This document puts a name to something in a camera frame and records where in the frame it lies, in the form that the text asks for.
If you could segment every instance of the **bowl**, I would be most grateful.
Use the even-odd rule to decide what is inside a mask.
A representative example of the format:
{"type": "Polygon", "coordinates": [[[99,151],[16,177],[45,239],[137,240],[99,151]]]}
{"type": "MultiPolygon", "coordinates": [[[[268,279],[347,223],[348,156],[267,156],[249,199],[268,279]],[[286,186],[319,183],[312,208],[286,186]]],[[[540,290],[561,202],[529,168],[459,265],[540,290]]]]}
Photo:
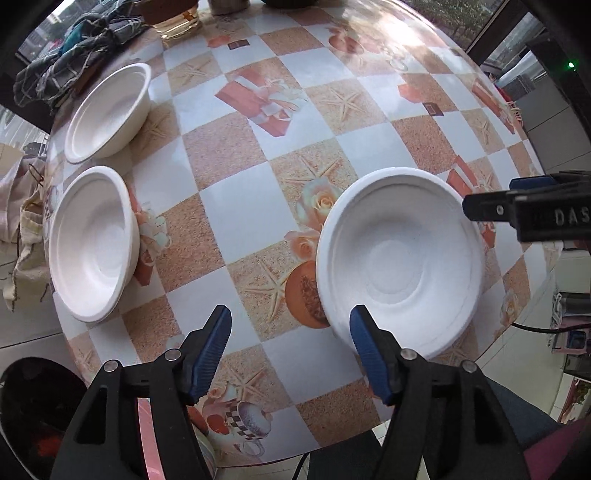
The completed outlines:
{"type": "Polygon", "coordinates": [[[70,163],[116,154],[139,132],[150,111],[152,69],[134,63],[109,75],[82,102],[66,132],[70,163]]]}
{"type": "Polygon", "coordinates": [[[49,236],[51,280],[71,314],[104,319],[137,265],[139,230],[123,179],[92,167],[66,190],[49,236]]]}
{"type": "Polygon", "coordinates": [[[320,234],[316,280],[326,317],[355,349],[349,315],[364,304],[379,328],[429,359],[468,326],[484,253],[462,198],[416,168],[385,168],[339,197],[320,234]]]}

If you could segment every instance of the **floral print tablecloth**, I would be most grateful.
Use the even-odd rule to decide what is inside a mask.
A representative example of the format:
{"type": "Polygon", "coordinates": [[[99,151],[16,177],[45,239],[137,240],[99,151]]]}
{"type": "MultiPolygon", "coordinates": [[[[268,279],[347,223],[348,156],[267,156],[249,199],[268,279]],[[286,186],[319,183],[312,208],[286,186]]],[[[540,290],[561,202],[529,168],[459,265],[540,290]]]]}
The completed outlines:
{"type": "MultiPolygon", "coordinates": [[[[460,194],[541,173],[512,113],[468,56],[403,4],[321,0],[231,17],[201,10],[195,35],[147,31],[101,78],[152,67],[152,109],[104,160],[69,164],[69,100],[51,135],[45,223],[85,169],[124,178],[141,253],[116,310],[73,319],[54,294],[85,380],[111,358],[147,362],[227,305],[233,331],[211,389],[190,409],[220,466],[271,462],[334,444],[388,419],[357,357],[335,338],[316,291],[320,231],[339,195],[384,167],[430,171],[460,194]]],[[[557,260],[483,223],[486,278],[476,315],[438,357],[476,359],[526,307],[557,260]]]]}

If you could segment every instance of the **screw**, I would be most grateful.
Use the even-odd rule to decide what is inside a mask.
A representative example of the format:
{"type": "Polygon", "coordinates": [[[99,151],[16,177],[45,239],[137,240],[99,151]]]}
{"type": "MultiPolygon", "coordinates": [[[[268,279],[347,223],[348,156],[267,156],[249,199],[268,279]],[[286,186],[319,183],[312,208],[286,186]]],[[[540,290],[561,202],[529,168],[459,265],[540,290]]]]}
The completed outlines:
{"type": "Polygon", "coordinates": [[[414,360],[417,357],[417,353],[412,348],[403,348],[400,350],[400,356],[405,360],[414,360]]]}
{"type": "Polygon", "coordinates": [[[103,368],[105,369],[105,372],[114,372],[119,368],[119,364],[117,363],[117,360],[109,360],[103,365],[103,368]]]}
{"type": "Polygon", "coordinates": [[[462,362],[462,368],[466,372],[468,372],[469,374],[472,374],[478,370],[478,365],[476,365],[474,362],[471,362],[469,360],[464,360],[462,362]]]}
{"type": "Polygon", "coordinates": [[[175,360],[178,360],[180,357],[181,350],[177,348],[171,348],[170,350],[166,350],[166,353],[164,354],[164,358],[169,362],[174,362],[175,360]]]}

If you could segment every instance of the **tiled floor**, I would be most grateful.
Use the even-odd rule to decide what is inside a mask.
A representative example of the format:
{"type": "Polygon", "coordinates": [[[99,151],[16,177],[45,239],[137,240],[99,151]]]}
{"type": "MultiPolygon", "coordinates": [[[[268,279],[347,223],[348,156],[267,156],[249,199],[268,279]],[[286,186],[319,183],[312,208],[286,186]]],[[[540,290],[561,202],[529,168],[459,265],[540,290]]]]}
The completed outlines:
{"type": "MultiPolygon", "coordinates": [[[[519,323],[549,326],[555,285],[552,272],[518,319],[519,323]]],[[[563,362],[563,355],[550,352],[546,335],[509,328],[476,363],[489,378],[550,414],[563,376],[563,362]]],[[[384,441],[388,424],[373,429],[380,443],[384,441]]],[[[270,465],[220,470],[216,480],[291,480],[299,459],[294,457],[270,465]]],[[[308,460],[298,480],[307,478],[307,465],[308,460]]],[[[424,465],[417,480],[428,480],[424,465]]]]}

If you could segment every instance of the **checkered towel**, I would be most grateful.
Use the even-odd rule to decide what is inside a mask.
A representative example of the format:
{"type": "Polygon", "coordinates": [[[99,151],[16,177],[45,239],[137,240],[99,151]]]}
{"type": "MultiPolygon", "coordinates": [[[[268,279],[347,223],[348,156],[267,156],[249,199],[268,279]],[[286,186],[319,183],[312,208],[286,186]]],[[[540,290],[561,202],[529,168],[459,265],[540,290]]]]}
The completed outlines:
{"type": "Polygon", "coordinates": [[[142,17],[132,15],[133,6],[132,0],[118,0],[103,13],[91,11],[82,15],[69,29],[76,29],[76,35],[80,35],[72,48],[63,54],[55,48],[18,73],[15,103],[24,106],[43,100],[54,109],[87,68],[144,29],[142,17]]]}

